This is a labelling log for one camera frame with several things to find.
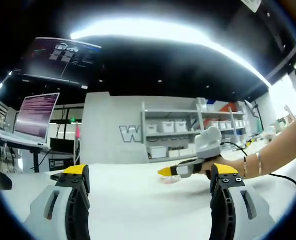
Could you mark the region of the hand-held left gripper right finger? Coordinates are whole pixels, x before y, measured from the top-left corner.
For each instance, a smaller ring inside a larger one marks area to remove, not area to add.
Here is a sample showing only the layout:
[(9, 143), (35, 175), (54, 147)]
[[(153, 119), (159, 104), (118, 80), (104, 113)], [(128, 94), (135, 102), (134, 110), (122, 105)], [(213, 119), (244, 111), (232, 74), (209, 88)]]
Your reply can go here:
[(268, 202), (231, 166), (211, 167), (211, 240), (259, 240), (275, 225)]

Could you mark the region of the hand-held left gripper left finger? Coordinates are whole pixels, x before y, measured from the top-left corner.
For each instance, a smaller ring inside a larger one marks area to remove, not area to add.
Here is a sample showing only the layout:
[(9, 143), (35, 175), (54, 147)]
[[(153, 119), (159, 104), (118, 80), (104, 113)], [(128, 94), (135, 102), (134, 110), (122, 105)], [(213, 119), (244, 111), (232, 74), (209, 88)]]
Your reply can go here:
[(89, 166), (70, 166), (31, 203), (24, 225), (37, 240), (89, 240), (89, 194)]

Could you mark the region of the person's right hand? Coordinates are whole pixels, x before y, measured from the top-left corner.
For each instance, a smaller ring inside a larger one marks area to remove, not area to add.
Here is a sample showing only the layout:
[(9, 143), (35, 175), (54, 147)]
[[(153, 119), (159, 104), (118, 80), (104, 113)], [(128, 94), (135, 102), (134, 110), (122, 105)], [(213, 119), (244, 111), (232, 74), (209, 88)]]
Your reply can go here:
[(212, 165), (214, 164), (226, 165), (234, 169), (237, 169), (237, 167), (234, 166), (232, 161), (229, 161), (223, 158), (221, 155), (219, 155), (217, 157), (212, 157), (208, 161), (203, 163), (200, 174), (205, 175), (209, 180), (211, 180), (211, 175), (212, 175), (211, 170), (212, 170)]

